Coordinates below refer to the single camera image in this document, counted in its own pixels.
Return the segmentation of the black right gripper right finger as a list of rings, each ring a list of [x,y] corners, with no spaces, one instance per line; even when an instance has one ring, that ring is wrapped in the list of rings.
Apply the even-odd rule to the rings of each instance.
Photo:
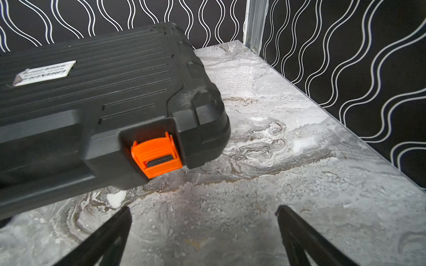
[[[275,215],[290,265],[309,266],[309,257],[318,266],[357,265],[289,206],[280,205]]]

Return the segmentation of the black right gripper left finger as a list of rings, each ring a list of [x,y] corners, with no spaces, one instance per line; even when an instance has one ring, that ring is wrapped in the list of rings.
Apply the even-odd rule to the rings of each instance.
[[[130,208],[121,208],[85,241],[59,260],[56,265],[120,265],[131,225],[132,215]]]

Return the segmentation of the black plastic tool case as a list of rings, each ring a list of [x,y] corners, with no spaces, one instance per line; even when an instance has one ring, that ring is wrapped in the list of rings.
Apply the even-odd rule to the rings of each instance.
[[[221,93],[159,23],[1,56],[1,218],[215,160]]]

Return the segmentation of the aluminium frame post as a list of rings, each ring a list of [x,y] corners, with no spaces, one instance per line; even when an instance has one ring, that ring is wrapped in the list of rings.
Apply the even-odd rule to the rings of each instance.
[[[243,25],[243,44],[260,55],[268,0],[247,0],[245,22]]]

